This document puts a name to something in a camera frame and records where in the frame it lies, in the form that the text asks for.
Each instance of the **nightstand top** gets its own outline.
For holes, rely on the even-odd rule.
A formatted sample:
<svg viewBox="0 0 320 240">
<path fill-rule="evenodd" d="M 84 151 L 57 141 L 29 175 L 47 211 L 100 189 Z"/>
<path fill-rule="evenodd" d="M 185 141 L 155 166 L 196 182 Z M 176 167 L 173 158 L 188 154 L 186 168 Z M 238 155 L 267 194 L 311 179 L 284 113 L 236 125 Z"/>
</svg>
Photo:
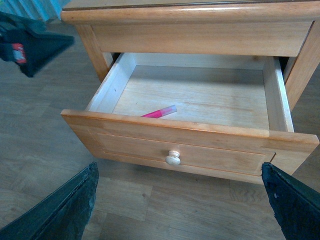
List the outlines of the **nightstand top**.
<svg viewBox="0 0 320 240">
<path fill-rule="evenodd" d="M 63 10 L 85 9 L 123 9 L 123 8 L 150 8 L 173 6 L 199 6 L 218 4 L 248 4 L 248 3 L 283 3 L 283 2 L 313 2 L 312 0 L 73 0 Z"/>
</svg>

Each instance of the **red tag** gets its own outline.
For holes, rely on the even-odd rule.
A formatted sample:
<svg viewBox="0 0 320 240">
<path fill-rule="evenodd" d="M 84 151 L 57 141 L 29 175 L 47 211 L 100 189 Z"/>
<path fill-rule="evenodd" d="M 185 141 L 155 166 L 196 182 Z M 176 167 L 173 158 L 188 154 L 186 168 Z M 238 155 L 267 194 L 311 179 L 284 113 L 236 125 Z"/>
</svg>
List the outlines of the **red tag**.
<svg viewBox="0 0 320 240">
<path fill-rule="evenodd" d="M 24 46 L 21 43 L 12 43 L 15 62 L 25 64 L 27 62 Z"/>
</svg>

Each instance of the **wooden nightstand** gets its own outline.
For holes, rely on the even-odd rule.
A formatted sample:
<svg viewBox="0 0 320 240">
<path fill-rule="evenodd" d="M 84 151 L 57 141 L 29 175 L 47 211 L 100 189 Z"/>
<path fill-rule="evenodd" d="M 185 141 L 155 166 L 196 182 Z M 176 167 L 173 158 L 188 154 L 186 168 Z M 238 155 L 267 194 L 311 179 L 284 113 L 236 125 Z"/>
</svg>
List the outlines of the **wooden nightstand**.
<svg viewBox="0 0 320 240">
<path fill-rule="evenodd" d="M 119 2 L 61 15 L 103 81 L 85 111 L 61 113 L 94 156 L 262 183 L 263 162 L 292 174 L 317 147 L 290 112 L 320 62 L 320 1 Z"/>
</svg>

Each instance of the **wooden drawer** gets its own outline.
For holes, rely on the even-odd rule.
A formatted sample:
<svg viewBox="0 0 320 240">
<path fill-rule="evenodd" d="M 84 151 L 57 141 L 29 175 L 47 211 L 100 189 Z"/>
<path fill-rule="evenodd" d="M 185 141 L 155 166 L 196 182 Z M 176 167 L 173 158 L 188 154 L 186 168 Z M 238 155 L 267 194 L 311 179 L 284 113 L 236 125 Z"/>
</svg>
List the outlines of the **wooden drawer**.
<svg viewBox="0 0 320 240">
<path fill-rule="evenodd" d="M 275 57 L 122 53 L 86 110 L 61 115 L 98 158 L 252 183 L 263 162 L 292 174 L 319 144 L 294 133 Z"/>
</svg>

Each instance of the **nightstand leg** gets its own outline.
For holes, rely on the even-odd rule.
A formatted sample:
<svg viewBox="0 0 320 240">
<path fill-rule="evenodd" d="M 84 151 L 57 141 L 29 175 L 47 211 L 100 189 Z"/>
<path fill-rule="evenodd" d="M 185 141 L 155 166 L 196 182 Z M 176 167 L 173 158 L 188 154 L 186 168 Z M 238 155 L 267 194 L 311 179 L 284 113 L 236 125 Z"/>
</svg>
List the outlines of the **nightstand leg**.
<svg viewBox="0 0 320 240">
<path fill-rule="evenodd" d="M 96 74 L 100 82 L 102 82 L 113 64 L 111 53 L 101 51 L 91 25 L 76 25 L 75 27 L 91 59 Z"/>
<path fill-rule="evenodd" d="M 285 79 L 290 111 L 294 109 L 319 63 L 320 21 L 315 21 L 288 77 Z"/>
</svg>

